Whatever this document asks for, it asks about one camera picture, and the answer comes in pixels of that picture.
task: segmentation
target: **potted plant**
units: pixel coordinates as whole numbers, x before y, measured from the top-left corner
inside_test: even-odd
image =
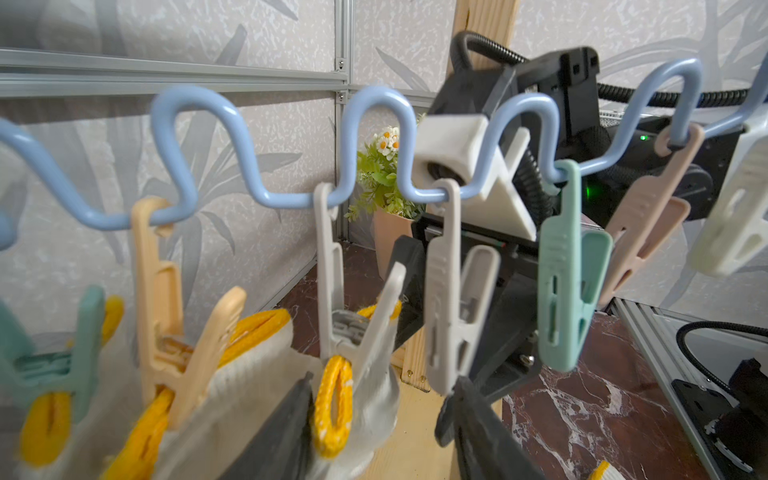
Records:
[[[406,200],[397,187],[399,134],[399,127],[387,127],[357,152],[357,183],[362,193],[346,214],[351,221],[363,210],[373,214],[373,243],[382,278],[395,240],[401,235],[410,237],[413,219],[424,211],[424,205]]]

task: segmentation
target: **brown marble surface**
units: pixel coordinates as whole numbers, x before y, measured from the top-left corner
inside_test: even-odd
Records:
[[[344,244],[345,304],[368,306],[384,282],[376,255]],[[316,268],[280,302],[293,315],[293,348],[319,354]],[[505,399],[504,424],[548,480],[586,480],[602,460],[627,480],[706,480],[693,447],[621,321],[592,320],[578,368],[543,369]]]

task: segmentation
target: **screw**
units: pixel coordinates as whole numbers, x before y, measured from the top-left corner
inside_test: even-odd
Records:
[[[533,366],[536,358],[533,355],[520,355],[520,361],[525,366]]]

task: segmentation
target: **green leaves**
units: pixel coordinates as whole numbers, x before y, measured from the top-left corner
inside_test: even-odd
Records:
[[[362,193],[345,214],[351,221],[358,220],[363,211],[372,214],[377,208],[410,219],[424,211],[423,205],[407,201],[397,188],[397,156],[387,160],[373,141],[357,152],[357,183]]]
[[[385,187],[391,187],[397,181],[397,174],[385,175],[382,173],[375,173],[371,175],[371,178],[376,180],[377,183],[384,185]]]

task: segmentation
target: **green clothespin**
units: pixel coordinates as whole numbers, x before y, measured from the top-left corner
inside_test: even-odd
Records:
[[[79,422],[88,413],[96,391],[103,322],[104,289],[90,286],[78,307],[74,346],[64,352],[35,355],[35,344],[0,302],[0,388],[23,409],[46,393],[71,392],[72,422]]]
[[[581,232],[581,172],[559,160],[566,172],[560,215],[541,225],[538,251],[538,351],[552,369],[576,366],[594,315],[613,240],[604,231]]]

